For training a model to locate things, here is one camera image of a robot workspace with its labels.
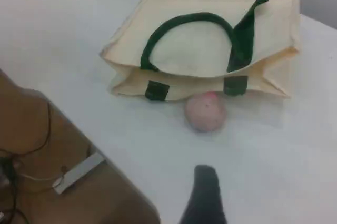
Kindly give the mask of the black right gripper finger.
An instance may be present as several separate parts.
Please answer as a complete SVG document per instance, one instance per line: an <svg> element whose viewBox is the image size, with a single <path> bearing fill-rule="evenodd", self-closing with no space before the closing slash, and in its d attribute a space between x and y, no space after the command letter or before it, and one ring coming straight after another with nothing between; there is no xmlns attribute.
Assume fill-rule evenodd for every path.
<svg viewBox="0 0 337 224"><path fill-rule="evenodd" d="M180 223L226 224L219 178L208 165L194 168L193 189Z"/></svg>

